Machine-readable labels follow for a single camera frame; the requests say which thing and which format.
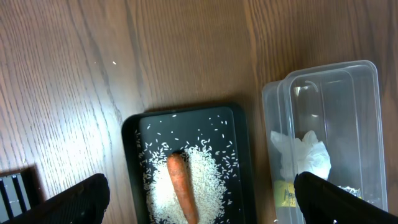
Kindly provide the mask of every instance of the wood grain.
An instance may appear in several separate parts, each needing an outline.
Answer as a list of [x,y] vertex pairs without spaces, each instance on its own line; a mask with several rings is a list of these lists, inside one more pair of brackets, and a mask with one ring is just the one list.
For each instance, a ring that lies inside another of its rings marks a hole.
[[259,223],[275,219],[261,90],[294,70],[379,70],[389,210],[398,215],[398,2],[0,1],[0,172],[34,166],[45,198],[104,173],[104,223],[136,223],[121,125],[235,101],[248,117]]

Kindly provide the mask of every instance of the orange carrot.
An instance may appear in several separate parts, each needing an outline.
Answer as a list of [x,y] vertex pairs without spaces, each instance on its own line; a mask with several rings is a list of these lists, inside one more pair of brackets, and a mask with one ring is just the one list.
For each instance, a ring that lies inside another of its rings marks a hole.
[[198,223],[198,212],[195,206],[195,199],[189,184],[187,170],[183,159],[178,154],[171,154],[167,158],[167,169],[169,170],[170,178],[172,179],[175,194],[182,212],[189,224]]

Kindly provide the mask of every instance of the crumpled white paper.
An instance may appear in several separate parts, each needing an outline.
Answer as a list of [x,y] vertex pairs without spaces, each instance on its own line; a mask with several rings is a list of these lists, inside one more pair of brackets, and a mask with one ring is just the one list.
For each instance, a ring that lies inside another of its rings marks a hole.
[[[282,154],[282,168],[280,174],[285,179],[293,180],[292,151],[289,144],[290,138],[276,131],[271,131],[271,142]],[[327,180],[331,168],[330,157],[322,141],[318,141],[314,131],[305,134],[303,141],[294,139],[294,150],[297,156],[298,174],[304,171],[311,172],[322,179]]]

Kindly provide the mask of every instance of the square black tray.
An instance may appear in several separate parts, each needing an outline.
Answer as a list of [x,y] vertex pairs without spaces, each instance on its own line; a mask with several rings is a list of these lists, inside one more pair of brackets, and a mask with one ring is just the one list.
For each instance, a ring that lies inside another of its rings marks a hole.
[[[238,158],[239,165],[233,167],[237,177],[223,179],[228,191],[232,193],[224,195],[224,198],[231,199],[234,203],[224,204],[225,214],[222,219],[217,218],[215,222],[226,223],[229,219],[230,223],[257,223],[246,117],[242,108],[234,103],[142,113],[125,120],[122,126],[122,138],[138,223],[150,223],[142,180],[145,165],[140,165],[138,156],[146,147],[145,143],[151,142],[151,149],[156,151],[157,146],[167,142],[172,148],[164,151],[168,156],[187,145],[187,141],[191,146],[201,147],[201,142],[197,141],[198,137],[211,139],[211,146],[215,149],[211,153],[217,164],[221,162],[223,156],[228,155],[221,152],[215,155],[217,150],[234,151]],[[141,146],[137,146],[137,138],[140,139]],[[232,147],[226,148],[230,141]]]

